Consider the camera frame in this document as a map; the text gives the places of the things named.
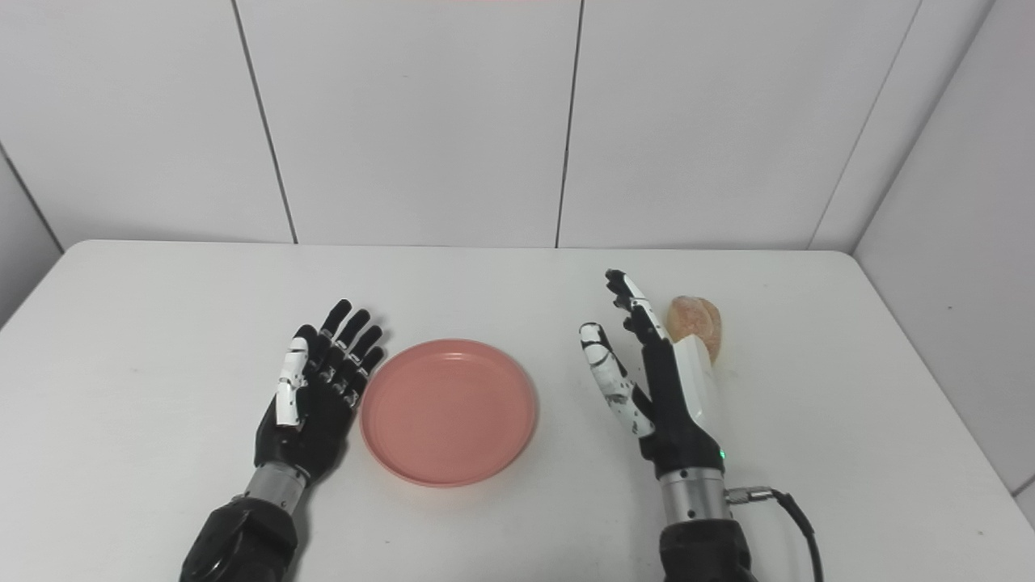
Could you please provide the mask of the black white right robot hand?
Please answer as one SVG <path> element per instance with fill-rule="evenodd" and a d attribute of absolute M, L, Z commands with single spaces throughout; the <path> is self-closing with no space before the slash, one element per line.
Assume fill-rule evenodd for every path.
<path fill-rule="evenodd" d="M 624 310 L 623 328 L 635 336 L 644 379 L 640 386 L 617 357 L 605 329 L 581 324 L 581 352 L 619 423 L 639 439 L 640 452 L 662 475 L 707 468 L 724 471 L 713 362 L 721 344 L 717 308 L 679 296 L 661 320 L 631 277 L 607 270 L 614 305 Z"/>

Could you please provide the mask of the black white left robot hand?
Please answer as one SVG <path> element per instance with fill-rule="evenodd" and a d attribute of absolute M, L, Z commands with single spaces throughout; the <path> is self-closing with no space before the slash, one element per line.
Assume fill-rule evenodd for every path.
<path fill-rule="evenodd" d="M 256 468 L 289 467 L 308 485 L 332 470 L 369 379 L 384 360 L 382 336 L 369 310 L 348 299 L 333 305 L 321 327 L 298 329 L 256 429 Z"/>

